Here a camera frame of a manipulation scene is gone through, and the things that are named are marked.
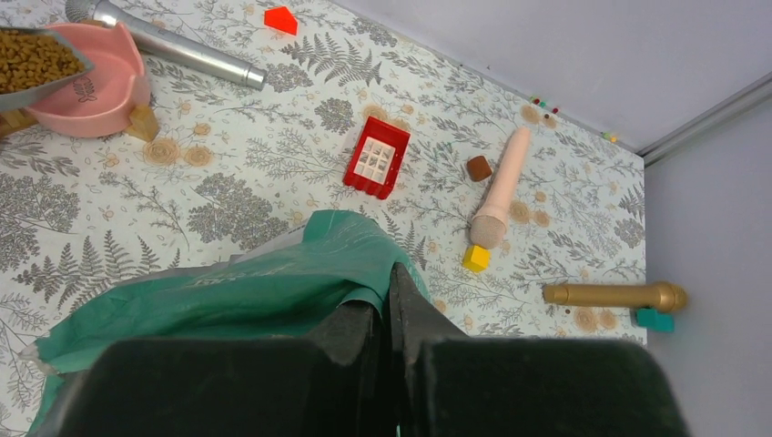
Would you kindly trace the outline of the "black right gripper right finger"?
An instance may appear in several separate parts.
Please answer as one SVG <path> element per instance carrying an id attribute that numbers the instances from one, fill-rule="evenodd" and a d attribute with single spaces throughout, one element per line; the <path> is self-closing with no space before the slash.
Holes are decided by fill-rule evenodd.
<path id="1" fill-rule="evenodd" d="M 686 436 L 654 358 L 628 340 L 473 337 L 401 263 L 389 289 L 393 387 L 405 436 Z"/>

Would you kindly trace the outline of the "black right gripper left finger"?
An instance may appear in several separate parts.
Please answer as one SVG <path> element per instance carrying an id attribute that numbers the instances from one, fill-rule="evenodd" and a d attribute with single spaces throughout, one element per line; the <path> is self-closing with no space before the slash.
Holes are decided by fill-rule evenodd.
<path id="1" fill-rule="evenodd" d="M 383 330 L 349 301 L 300 337 L 133 339 L 60 405 L 60 436 L 389 436 Z"/>

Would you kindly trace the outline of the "green pet food bag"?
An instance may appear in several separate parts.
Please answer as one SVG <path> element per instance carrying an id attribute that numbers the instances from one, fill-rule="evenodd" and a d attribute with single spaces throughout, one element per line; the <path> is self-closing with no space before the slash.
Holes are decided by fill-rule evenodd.
<path id="1" fill-rule="evenodd" d="M 325 209 L 250 253 L 206 267 L 121 281 L 26 347 L 44 373 L 37 435 L 68 373 L 89 369 L 113 343 L 134 337 L 255 339 L 308 332 L 339 305 L 385 304 L 394 264 L 429 291 L 408 252 L 360 213 Z"/>

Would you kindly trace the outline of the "silver metal scoop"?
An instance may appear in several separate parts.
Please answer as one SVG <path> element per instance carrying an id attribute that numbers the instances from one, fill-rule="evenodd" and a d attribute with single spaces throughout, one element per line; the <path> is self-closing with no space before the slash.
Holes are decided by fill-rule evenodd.
<path id="1" fill-rule="evenodd" d="M 61 33 L 44 28 L 1 28 L 1 110 L 30 107 L 95 65 Z"/>

